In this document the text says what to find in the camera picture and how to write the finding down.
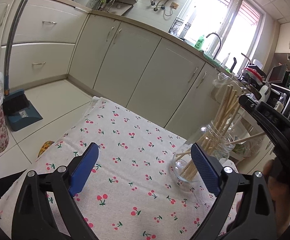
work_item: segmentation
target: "broom handle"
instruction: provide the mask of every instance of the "broom handle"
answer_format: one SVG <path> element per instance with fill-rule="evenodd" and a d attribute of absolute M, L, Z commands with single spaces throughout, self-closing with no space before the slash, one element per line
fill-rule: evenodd
<path fill-rule="evenodd" d="M 10 65 L 10 55 L 11 55 L 11 49 L 12 49 L 12 44 L 13 40 L 15 38 L 15 33 L 17 30 L 17 26 L 19 24 L 20 17 L 22 15 L 22 12 L 24 11 L 24 8 L 27 4 L 28 0 L 21 0 L 20 4 L 17 8 L 16 14 L 13 18 L 9 35 L 8 35 L 8 40 L 7 40 L 7 45 L 6 45 L 6 53 L 5 53 L 5 59 L 4 59 L 4 79 L 3 79 L 3 87 L 4 87 L 4 94 L 5 96 L 9 95 L 9 65 Z"/>

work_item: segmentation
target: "cherry print tablecloth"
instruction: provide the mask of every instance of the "cherry print tablecloth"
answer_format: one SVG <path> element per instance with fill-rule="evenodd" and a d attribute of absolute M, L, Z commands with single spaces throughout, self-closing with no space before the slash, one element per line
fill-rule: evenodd
<path fill-rule="evenodd" d="M 99 239 L 190 239 L 215 197 L 201 181 L 173 174 L 173 152 L 185 140 L 104 98 L 27 170 L 53 172 L 95 142 L 99 158 L 74 201 Z M 13 211 L 25 172 L 0 200 L 0 227 L 11 235 Z M 226 225 L 235 217 L 234 202 Z M 61 232 L 67 230 L 52 193 L 48 200 Z"/>

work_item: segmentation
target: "cabinet handle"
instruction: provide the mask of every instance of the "cabinet handle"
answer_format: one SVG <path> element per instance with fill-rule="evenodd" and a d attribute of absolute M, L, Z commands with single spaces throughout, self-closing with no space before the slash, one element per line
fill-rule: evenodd
<path fill-rule="evenodd" d="M 203 83 L 203 81 L 204 81 L 206 75 L 207 75 L 207 72 L 205 71 L 204 76 L 202 77 L 201 81 L 199 82 L 199 84 L 198 84 L 198 86 L 197 86 L 196 88 L 198 88 L 198 87 Z"/>
<path fill-rule="evenodd" d="M 198 67 L 195 68 L 195 71 L 192 73 L 192 76 L 190 77 L 190 79 L 187 81 L 187 83 L 189 83 L 192 78 L 195 76 L 195 73 L 196 73 L 196 70 L 197 70 Z"/>
<path fill-rule="evenodd" d="M 121 30 L 122 29 L 119 29 L 118 33 L 116 34 L 115 39 L 114 39 L 114 44 L 116 43 L 117 36 L 118 36 L 118 34 L 120 33 Z"/>
<path fill-rule="evenodd" d="M 57 22 L 51 22 L 51 21 L 43 21 L 43 23 L 57 24 Z"/>
<path fill-rule="evenodd" d="M 46 62 L 43 62 L 43 63 L 32 63 L 31 66 L 33 67 L 35 65 L 44 65 L 44 64 L 46 64 Z"/>
<path fill-rule="evenodd" d="M 113 30 L 114 28 L 115 28 L 115 27 L 112 27 L 111 30 L 109 31 L 109 33 L 107 34 L 106 42 L 108 41 L 109 35 L 110 35 L 110 33 L 112 32 L 112 30 Z"/>
<path fill-rule="evenodd" d="M 3 16 L 1 17 L 1 20 L 0 20 L 0 26 L 3 25 L 3 20 L 4 20 L 4 18 L 6 17 L 7 9 L 8 9 L 8 5 L 6 5 L 5 10 L 4 10 L 4 12 L 3 12 Z"/>

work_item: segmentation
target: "floor tile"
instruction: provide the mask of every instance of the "floor tile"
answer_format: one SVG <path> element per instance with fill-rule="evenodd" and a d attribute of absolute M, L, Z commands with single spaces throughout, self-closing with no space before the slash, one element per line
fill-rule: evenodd
<path fill-rule="evenodd" d="M 43 120 L 19 131 L 12 131 L 17 143 L 64 114 L 90 102 L 89 96 L 81 93 L 64 80 L 28 89 L 25 91 L 25 95 L 43 117 Z"/>
<path fill-rule="evenodd" d="M 18 145 L 0 157 L 0 178 L 23 171 L 31 165 Z"/>
<path fill-rule="evenodd" d="M 9 151 L 12 147 L 14 147 L 17 144 L 15 139 L 13 138 L 9 128 L 7 128 L 7 130 L 8 130 L 8 135 L 9 135 L 9 143 L 8 143 L 7 148 L 2 153 L 0 153 L 0 156 L 2 156 L 4 153 Z"/>
<path fill-rule="evenodd" d="M 83 93 L 85 96 L 87 96 L 89 98 L 93 98 L 92 95 L 89 95 L 89 94 L 85 93 L 83 90 L 79 89 L 74 84 L 72 84 L 68 79 L 64 79 L 64 81 L 67 82 L 68 84 L 72 85 L 75 89 L 77 89 L 79 92 Z"/>
<path fill-rule="evenodd" d="M 39 129 L 21 141 L 19 147 L 33 163 L 37 159 L 42 145 L 46 141 L 56 141 L 62 137 L 65 131 L 74 126 L 81 119 L 87 106 L 88 104 L 85 104 Z"/>

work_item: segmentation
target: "drawer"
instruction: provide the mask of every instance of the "drawer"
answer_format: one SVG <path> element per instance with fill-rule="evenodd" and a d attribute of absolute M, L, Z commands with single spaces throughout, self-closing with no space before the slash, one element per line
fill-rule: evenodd
<path fill-rule="evenodd" d="M 9 87 L 14 88 L 33 81 L 67 74 L 74 50 L 69 43 L 22 43 L 12 46 Z M 0 50 L 0 70 L 6 46 Z"/>
<path fill-rule="evenodd" d="M 2 45 L 7 44 L 9 30 L 20 0 L 15 0 L 7 19 Z M 88 13 L 52 0 L 29 0 L 20 18 L 14 43 L 76 43 Z"/>

